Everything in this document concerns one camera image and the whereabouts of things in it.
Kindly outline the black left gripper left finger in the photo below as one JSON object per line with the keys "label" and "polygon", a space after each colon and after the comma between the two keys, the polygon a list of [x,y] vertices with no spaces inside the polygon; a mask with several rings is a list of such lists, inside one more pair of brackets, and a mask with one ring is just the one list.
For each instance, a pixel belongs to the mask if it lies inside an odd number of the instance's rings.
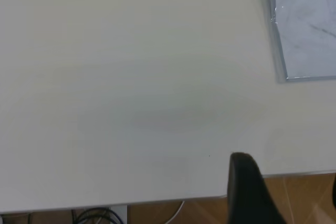
{"label": "black left gripper left finger", "polygon": [[228,176],[229,223],[285,223],[255,160],[247,153],[232,153]]}

